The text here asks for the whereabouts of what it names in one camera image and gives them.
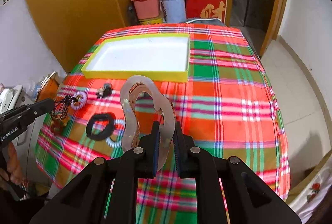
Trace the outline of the person's left hand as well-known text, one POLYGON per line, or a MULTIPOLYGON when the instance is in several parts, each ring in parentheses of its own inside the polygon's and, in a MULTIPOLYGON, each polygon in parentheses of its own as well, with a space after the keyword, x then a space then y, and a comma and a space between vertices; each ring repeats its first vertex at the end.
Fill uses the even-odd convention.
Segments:
POLYGON ((23 181, 23 175, 20 167, 20 162, 18 161, 17 152, 15 146, 12 142, 8 144, 7 154, 9 159, 7 160, 7 172, 1 168, 1 188, 7 190, 7 182, 11 181, 16 185, 20 185, 23 181))

